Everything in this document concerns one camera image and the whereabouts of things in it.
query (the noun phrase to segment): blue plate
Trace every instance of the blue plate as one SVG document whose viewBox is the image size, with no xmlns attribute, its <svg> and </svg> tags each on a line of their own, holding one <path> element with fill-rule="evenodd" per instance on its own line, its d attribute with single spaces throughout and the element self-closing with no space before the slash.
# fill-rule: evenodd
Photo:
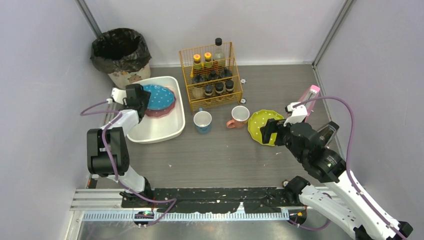
<svg viewBox="0 0 424 240">
<path fill-rule="evenodd" d="M 174 93 L 166 87 L 156 84 L 143 86 L 144 90 L 150 92 L 150 101 L 147 108 L 150 110 L 163 110 L 169 107 L 174 101 Z"/>
</svg>

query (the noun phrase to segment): blue mug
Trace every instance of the blue mug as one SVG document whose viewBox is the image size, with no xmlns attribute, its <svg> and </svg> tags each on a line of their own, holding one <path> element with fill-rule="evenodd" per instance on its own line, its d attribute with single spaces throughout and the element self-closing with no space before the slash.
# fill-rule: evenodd
<svg viewBox="0 0 424 240">
<path fill-rule="evenodd" d="M 203 111 L 202 108 L 199 108 L 199 112 L 194 115 L 193 122 L 199 133 L 207 134 L 211 131 L 212 116 L 209 112 Z"/>
</svg>

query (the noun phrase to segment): yellow bottle cap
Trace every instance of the yellow bottle cap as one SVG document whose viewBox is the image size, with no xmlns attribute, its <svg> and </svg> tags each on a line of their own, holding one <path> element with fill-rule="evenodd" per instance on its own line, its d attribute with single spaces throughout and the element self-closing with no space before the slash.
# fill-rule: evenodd
<svg viewBox="0 0 424 240">
<path fill-rule="evenodd" d="M 212 57 L 212 54 L 210 53 L 210 52 L 206 52 L 205 54 L 204 54 L 204 58 L 205 59 L 211 59 L 211 57 Z"/>
</svg>

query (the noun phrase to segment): trash can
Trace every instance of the trash can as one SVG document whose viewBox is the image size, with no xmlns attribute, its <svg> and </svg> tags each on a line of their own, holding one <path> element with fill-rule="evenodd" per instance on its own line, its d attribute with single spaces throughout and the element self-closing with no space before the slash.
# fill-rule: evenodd
<svg viewBox="0 0 424 240">
<path fill-rule="evenodd" d="M 120 89 L 150 78 L 151 58 L 143 35 L 129 28 L 104 32 L 91 44 L 92 64 Z"/>
</svg>

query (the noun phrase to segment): pink mug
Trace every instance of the pink mug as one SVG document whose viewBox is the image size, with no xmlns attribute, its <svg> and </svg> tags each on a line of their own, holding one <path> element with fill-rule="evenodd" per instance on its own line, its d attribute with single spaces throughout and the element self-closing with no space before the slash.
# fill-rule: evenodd
<svg viewBox="0 0 424 240">
<path fill-rule="evenodd" d="M 232 119 L 226 123 L 226 127 L 229 129 L 242 129 L 245 126 L 246 121 L 249 119 L 250 115 L 251 114 L 247 107 L 236 106 L 231 111 Z"/>
</svg>

